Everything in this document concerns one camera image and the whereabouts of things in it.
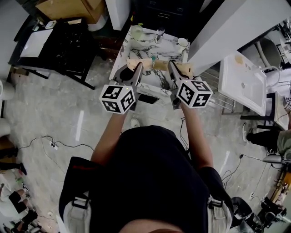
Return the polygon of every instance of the black and white cube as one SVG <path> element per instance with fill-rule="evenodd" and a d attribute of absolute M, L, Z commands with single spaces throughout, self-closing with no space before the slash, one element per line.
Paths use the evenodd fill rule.
<path fill-rule="evenodd" d="M 106 111 L 124 114 L 135 102 L 131 86 L 104 85 L 99 97 Z"/>
<path fill-rule="evenodd" d="M 213 92 L 205 81 L 181 80 L 178 98 L 189 108 L 205 107 Z"/>

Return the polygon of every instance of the cardboard box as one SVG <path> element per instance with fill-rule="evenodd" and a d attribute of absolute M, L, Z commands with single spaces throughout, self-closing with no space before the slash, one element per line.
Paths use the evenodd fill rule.
<path fill-rule="evenodd" d="M 104 0 L 40 0 L 36 7 L 51 20 L 85 17 L 88 24 L 95 24 L 105 10 L 105 2 Z"/>

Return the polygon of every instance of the white column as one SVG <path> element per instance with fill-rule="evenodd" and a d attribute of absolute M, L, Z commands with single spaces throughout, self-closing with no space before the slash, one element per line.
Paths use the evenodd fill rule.
<path fill-rule="evenodd" d="M 190 46 L 188 62 L 193 63 L 194 74 L 290 16 L 286 0 L 225 0 Z"/>

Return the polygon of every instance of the marble tabletop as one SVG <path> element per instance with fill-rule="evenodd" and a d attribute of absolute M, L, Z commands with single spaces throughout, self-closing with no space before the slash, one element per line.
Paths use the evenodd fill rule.
<path fill-rule="evenodd" d="M 188 61 L 188 52 L 190 45 L 182 52 L 178 52 L 176 42 L 177 37 L 164 34 L 162 42 L 157 44 L 155 42 L 156 32 L 147 28 L 143 28 L 143 33 L 138 40 L 131 36 L 131 29 L 129 29 L 117 59 L 112 68 L 109 79 L 113 79 L 116 71 L 127 64 L 127 59 L 145 59 L 155 56 L 157 60 L 186 63 Z M 159 70 L 144 70 L 141 82 L 138 85 L 138 93 L 149 96 L 154 96 L 164 101 L 170 101 L 171 89 L 173 82 L 171 81 L 169 72 Z"/>

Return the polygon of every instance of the tiled floor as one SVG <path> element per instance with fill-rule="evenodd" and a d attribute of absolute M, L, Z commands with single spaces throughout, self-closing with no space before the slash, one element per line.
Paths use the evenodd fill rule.
<path fill-rule="evenodd" d="M 14 75 L 15 97 L 6 102 L 4 109 L 4 116 L 12 129 L 11 140 L 18 147 L 23 147 L 36 137 L 49 135 L 54 141 L 62 141 L 70 146 L 85 143 L 95 147 L 110 118 L 99 102 L 99 95 L 103 85 L 108 83 L 113 64 L 113 61 L 95 59 L 88 74 L 88 82 L 96 86 L 95 91 L 57 74 L 51 74 L 48 80 L 33 74 L 28 77 Z M 77 141 L 81 111 L 84 111 L 84 118 Z M 236 169 L 240 154 L 259 159 L 266 155 L 264 148 L 243 142 L 241 131 L 244 121 L 238 116 L 222 116 L 221 109 L 211 106 L 198 112 L 214 155 L 215 168 L 221 175 L 226 170 Z M 144 126 L 166 127 L 180 139 L 183 114 L 181 110 L 173 111 L 170 104 L 138 102 L 136 111 L 128 113 L 124 130 L 130 127 L 132 117 L 138 118 Z M 185 125 L 182 135 L 187 140 Z M 80 156 L 89 159 L 92 150 L 85 146 L 69 148 L 63 145 L 55 150 L 49 141 L 49 138 L 37 139 L 30 147 L 21 149 L 19 156 L 28 172 L 25 182 L 30 187 L 33 205 L 42 216 L 39 221 L 47 231 L 56 232 L 55 215 L 58 213 L 58 200 L 70 158 Z M 226 190 L 231 197 L 240 196 L 256 209 L 260 198 L 269 192 L 276 174 L 277 170 L 270 168 L 270 164 L 243 157 Z M 250 201 L 251 192 L 258 198 Z M 53 213 L 53 217 L 48 215 L 49 212 Z"/>

